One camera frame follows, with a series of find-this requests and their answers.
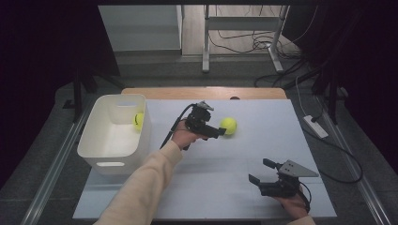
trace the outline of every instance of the table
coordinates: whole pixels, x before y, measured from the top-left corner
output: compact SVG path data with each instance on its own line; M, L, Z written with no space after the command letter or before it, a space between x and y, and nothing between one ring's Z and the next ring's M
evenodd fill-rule
M169 122L173 123L176 112L190 104L192 99L205 99L210 106L215 107L213 121L221 120L225 113L238 120L239 129L233 138L197 142L184 153L184 160L176 167L174 178L162 195L155 219L288 218L277 202L261 197L258 188L248 181L248 173L257 177L260 175L259 178L266 182L277 180L275 171L262 165L264 156L281 163L289 157L317 171L293 106L282 89L129 88L123 90L122 94L146 96L152 123L150 149L160 146L162 138L159 137L167 134L171 126ZM241 100L229 100L237 97ZM257 121L258 116L242 116L243 111L264 116ZM264 125L272 132L256 132L264 131ZM98 218L127 178L128 175L101 175L92 170L74 218ZM313 193L313 215L318 218L335 217L322 179L305 177L300 180Z

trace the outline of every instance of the beige sleeve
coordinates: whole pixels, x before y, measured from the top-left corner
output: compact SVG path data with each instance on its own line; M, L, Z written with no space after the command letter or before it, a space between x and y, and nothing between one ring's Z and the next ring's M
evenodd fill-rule
M311 216L307 216L289 222L287 225L315 225L315 222Z
M150 154L116 193L95 224L150 224L161 194L181 159L181 151L173 141Z

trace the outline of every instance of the white table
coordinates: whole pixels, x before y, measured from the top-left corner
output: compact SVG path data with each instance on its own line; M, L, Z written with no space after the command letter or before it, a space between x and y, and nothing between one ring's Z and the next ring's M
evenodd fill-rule
M159 149L185 107L200 100L147 100L152 151ZM279 163L291 159L318 172L290 100L212 99L207 104L215 109L210 126L218 127L224 117L232 116L237 119L237 132L230 137L198 141L184 152L155 219L288 218L278 202L261 196L258 187L249 182L248 174L262 182L277 181L276 171L264 166L263 158ZM104 176L91 171L73 218L98 218L126 179L125 175ZM315 218L336 217L322 179L300 181L313 194L310 214Z

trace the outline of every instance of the table leg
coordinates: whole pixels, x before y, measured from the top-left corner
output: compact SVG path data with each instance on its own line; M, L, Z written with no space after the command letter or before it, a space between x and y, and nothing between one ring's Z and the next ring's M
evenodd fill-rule
M283 72L283 67L282 67L281 61L279 61L279 57L278 57L276 48L278 46L279 36L281 35L282 28L284 25L284 20L286 19L286 13L287 13L288 9L289 9L289 6L282 6L281 14L279 15L278 27L275 31L275 34L274 34L274 37L272 40L272 44L268 48L269 56L272 59L272 63L274 65L277 73Z
M202 71L208 73L210 71L210 46L208 43L208 17L209 5L205 5L205 43L203 46L203 64Z

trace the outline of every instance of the tennis ball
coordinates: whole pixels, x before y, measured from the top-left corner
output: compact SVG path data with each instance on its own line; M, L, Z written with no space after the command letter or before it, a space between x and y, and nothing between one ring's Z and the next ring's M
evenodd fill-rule
M144 114L142 112L136 113L134 118L132 118L132 123L137 130L141 130L144 123Z
M220 128L226 128L225 134L231 135L237 130L237 121L232 117L223 118Z

